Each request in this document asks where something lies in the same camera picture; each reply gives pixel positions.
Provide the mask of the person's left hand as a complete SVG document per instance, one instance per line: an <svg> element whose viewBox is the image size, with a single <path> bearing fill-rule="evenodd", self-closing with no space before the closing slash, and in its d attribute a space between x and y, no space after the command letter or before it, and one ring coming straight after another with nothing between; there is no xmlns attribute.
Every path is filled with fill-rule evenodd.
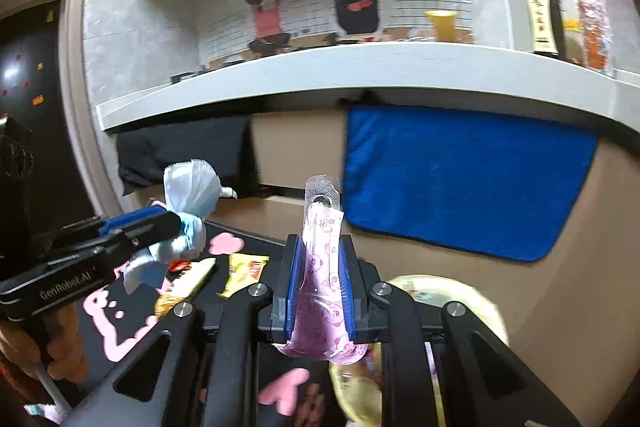
<svg viewBox="0 0 640 427"><path fill-rule="evenodd" d="M58 326L47 344L47 354L51 358L47 372L55 381L66 379L81 384L87 376L89 361L84 355L75 303L57 309L53 316ZM35 340L21 327L8 321L1 322L1 352L24 373L37 377L34 367L41 360L41 352Z"/></svg>

